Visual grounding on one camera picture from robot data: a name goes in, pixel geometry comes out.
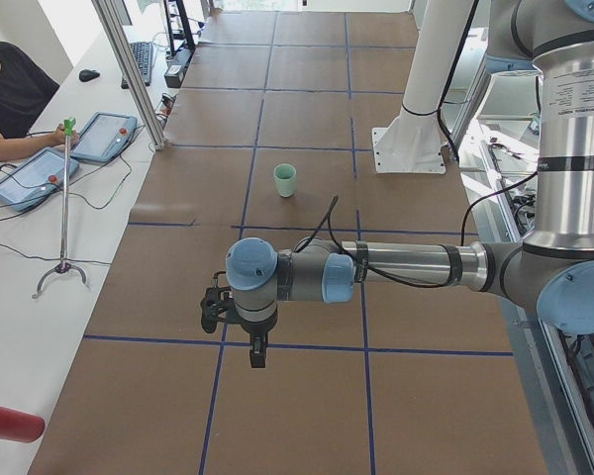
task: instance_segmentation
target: white table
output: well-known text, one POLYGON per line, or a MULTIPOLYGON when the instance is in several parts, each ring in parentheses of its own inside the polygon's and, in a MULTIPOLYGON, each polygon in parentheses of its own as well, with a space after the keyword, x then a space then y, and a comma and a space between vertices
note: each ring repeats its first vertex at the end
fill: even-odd
MULTIPOLYGON (((154 105, 159 102, 162 92, 176 92, 166 88, 165 70, 161 50, 148 88, 154 105)), ((102 34, 68 75, 33 130, 54 130, 69 116, 76 118, 79 130, 98 111, 138 117, 132 96, 129 90, 121 89, 120 81, 119 66, 102 34), (83 68, 97 69, 101 76, 81 83, 77 76, 83 68)), ((123 153, 133 168, 132 174, 104 210, 94 210, 80 198, 70 198, 70 258, 105 262, 113 259, 130 209, 148 172, 152 152, 148 134, 143 132, 123 153)), ((93 167, 82 164, 74 178, 93 167)), ((128 166, 116 159, 75 183, 70 191, 85 195, 95 205, 102 205, 127 170, 128 166)), ((0 223, 0 242, 26 254, 58 257, 61 201, 61 194, 57 193, 29 214, 0 223)), ((0 210, 0 218, 14 214, 8 209, 0 210)), ((0 247, 0 405, 40 415, 46 421, 50 419, 108 272, 105 265, 79 264, 87 274, 89 288, 81 283, 74 271, 54 274, 45 282, 42 297, 34 301, 32 294, 38 280, 56 264, 26 259, 0 247)), ((0 475, 26 473, 39 445, 39 441, 23 444, 0 440, 0 475)))

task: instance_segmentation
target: tablet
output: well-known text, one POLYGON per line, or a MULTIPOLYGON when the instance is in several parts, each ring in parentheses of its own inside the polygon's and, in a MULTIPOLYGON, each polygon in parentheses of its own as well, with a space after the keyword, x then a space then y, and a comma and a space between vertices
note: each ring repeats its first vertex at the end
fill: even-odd
POLYGON ((136 117, 98 112, 82 129, 70 156, 80 161, 108 163, 123 150, 136 128, 136 117))
MULTIPOLYGON (((46 147, 0 179, 0 201, 16 211, 35 208, 63 183, 63 153, 46 147)), ((69 174, 79 163, 71 159, 69 174)))

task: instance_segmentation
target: black t-shirt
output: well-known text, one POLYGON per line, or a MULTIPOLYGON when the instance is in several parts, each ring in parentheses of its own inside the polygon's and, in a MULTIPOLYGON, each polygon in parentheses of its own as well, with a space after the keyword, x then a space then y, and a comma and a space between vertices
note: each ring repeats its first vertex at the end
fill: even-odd
POLYGON ((59 88, 18 47, 0 42, 0 133, 24 137, 59 88))

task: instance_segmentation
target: computer mouse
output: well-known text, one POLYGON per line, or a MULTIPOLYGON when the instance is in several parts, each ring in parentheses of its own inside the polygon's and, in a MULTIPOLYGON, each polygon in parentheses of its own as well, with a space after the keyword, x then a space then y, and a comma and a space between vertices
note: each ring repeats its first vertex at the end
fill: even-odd
POLYGON ((81 82, 88 82, 94 79, 95 77, 99 77, 101 74, 99 71, 95 71, 94 69, 82 69, 79 71, 79 80, 81 82))

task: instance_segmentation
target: keyboard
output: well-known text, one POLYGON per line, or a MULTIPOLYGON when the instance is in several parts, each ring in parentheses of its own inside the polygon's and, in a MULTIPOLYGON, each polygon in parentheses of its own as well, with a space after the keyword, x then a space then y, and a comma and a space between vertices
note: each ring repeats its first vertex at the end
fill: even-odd
MULTIPOLYGON (((151 83, 152 48, 153 46, 151 42, 130 43, 130 49, 137 60, 139 72, 141 73, 143 83, 146 86, 149 86, 151 83)), ((128 89, 128 81, 126 81, 125 78, 121 79, 121 87, 122 89, 128 89)))

